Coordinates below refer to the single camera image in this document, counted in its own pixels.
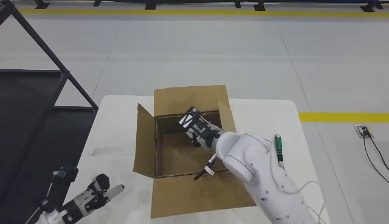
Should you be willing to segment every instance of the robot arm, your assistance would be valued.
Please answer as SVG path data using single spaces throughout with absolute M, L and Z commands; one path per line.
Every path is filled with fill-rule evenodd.
M 250 133 L 224 132 L 193 107 L 179 124 L 192 141 L 212 150 L 244 182 L 247 192 L 272 223 L 317 223 L 296 184 L 279 167 L 272 143 Z
M 43 213 L 35 224 L 74 224 L 88 216 L 96 209 L 105 206 L 124 190 L 124 185 L 109 189 L 109 178 L 100 174 L 92 179 L 92 183 L 71 201 L 61 208 L 50 208 L 49 202 L 42 203 Z

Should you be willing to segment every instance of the yellow stripe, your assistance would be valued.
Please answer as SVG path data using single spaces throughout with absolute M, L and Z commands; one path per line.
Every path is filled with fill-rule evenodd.
M 301 122 L 389 123 L 389 113 L 299 113 Z
M 313 16 L 338 18 L 389 18 L 389 13 L 361 12 L 282 12 L 282 11 L 246 11 L 246 10 L 76 10 L 76 9 L 20 9 L 24 14 L 53 15 L 198 15 L 198 16 Z

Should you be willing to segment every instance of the concrete floor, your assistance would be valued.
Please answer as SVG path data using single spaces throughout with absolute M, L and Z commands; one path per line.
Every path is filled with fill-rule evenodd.
M 26 15 L 86 91 L 226 84 L 230 98 L 292 100 L 300 112 L 389 111 L 389 22 L 379 18 Z M 56 69 L 12 18 L 1 69 Z M 88 103 L 67 84 L 57 105 Z M 388 124 L 369 124 L 389 157 Z M 332 223 L 387 223 L 389 191 L 353 124 L 303 123 Z M 378 168 L 389 177 L 368 144 Z

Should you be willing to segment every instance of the white table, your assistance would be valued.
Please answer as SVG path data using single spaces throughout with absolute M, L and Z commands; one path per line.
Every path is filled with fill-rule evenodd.
M 256 206 L 150 219 L 153 180 L 132 171 L 137 103 L 153 113 L 153 97 L 108 95 L 100 105 L 66 202 L 84 191 L 100 173 L 109 177 L 111 186 L 123 183 L 125 190 L 80 223 L 270 223 Z M 297 186 L 318 181 L 293 102 L 230 99 L 230 105 L 238 133 L 250 131 L 268 139 L 281 135 L 285 168 Z M 306 203 L 319 212 L 323 204 L 320 188 L 310 184 L 303 195 Z M 329 224 L 326 210 L 322 218 Z

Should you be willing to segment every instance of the open cardboard box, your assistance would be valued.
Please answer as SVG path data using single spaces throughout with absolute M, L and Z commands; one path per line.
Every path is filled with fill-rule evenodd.
M 154 116 L 138 104 L 133 171 L 154 179 L 151 218 L 255 205 L 243 183 L 219 160 L 214 176 L 193 180 L 212 153 L 195 148 L 178 125 L 191 106 L 209 122 L 235 131 L 225 86 L 155 90 Z

